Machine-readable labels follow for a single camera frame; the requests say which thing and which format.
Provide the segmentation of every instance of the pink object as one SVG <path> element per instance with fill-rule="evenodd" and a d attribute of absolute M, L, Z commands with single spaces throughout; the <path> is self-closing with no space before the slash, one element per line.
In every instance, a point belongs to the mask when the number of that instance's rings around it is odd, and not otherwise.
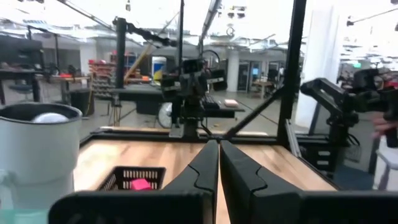
<path fill-rule="evenodd" d="M 131 190 L 152 190 L 146 179 L 136 179 L 131 181 Z"/>

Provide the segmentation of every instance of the black table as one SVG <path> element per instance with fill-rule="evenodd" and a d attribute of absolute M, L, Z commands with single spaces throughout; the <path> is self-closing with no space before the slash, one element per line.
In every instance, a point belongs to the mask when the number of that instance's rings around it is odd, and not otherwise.
<path fill-rule="evenodd" d="M 119 95 L 120 101 L 150 101 L 153 103 L 165 103 L 162 90 L 154 85 L 128 85 L 123 89 L 111 89 L 111 93 Z M 245 110 L 237 108 L 228 108 L 222 102 L 219 102 L 219 109 L 206 109 L 207 118 L 235 118 L 235 112 L 244 112 Z"/>
<path fill-rule="evenodd" d="M 6 96 L 2 85 L 3 80 L 27 80 L 32 84 L 33 100 L 40 102 L 40 87 L 39 82 L 36 80 L 36 74 L 43 74 L 34 70 L 6 70 L 0 69 L 0 101 L 2 105 L 6 104 Z"/>

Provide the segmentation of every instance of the floor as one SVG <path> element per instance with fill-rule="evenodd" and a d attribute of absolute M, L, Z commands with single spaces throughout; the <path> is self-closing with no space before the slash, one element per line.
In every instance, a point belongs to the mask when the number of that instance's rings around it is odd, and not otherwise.
<path fill-rule="evenodd" d="M 18 101 L 24 100 L 25 96 L 15 93 L 8 89 L 8 85 L 11 83 L 5 82 L 4 91 L 6 94 L 7 104 L 17 103 Z M 44 102 L 53 102 L 61 99 L 59 84 L 57 83 L 41 83 L 41 96 Z M 80 83 L 71 83 L 70 89 L 81 88 Z M 263 102 L 259 98 L 251 98 L 246 93 L 227 93 L 217 92 L 213 96 L 216 100 L 222 100 L 225 98 L 235 99 L 239 102 L 241 107 L 245 109 L 245 112 L 237 113 L 236 119 L 208 119 L 208 128 L 213 130 L 228 130 L 233 127 L 236 123 L 247 116 L 257 105 Z M 275 101 L 266 110 L 264 110 L 260 116 L 256 117 L 251 121 L 243 131 L 261 131 L 266 132 L 269 135 L 276 135 L 277 123 L 279 119 L 280 101 Z M 292 117 L 294 118 L 296 105 L 294 104 Z M 108 102 L 96 100 L 95 101 L 95 113 L 88 119 L 82 121 L 80 129 L 81 138 L 89 135 L 90 132 L 96 130 L 101 126 L 111 126 L 113 124 L 113 118 L 108 114 Z M 134 103 L 123 102 L 121 110 L 120 126 L 134 127 L 134 128 L 160 128 L 159 124 L 155 122 L 155 116 L 144 115 L 136 113 L 136 106 Z M 308 130 L 301 127 L 295 127 L 297 132 L 307 132 Z M 371 189 L 373 184 L 373 177 L 365 174 L 364 172 L 358 173 L 357 170 L 352 170 L 348 167 L 341 167 L 339 169 L 336 180 L 339 185 L 342 185 L 344 189 Z"/>

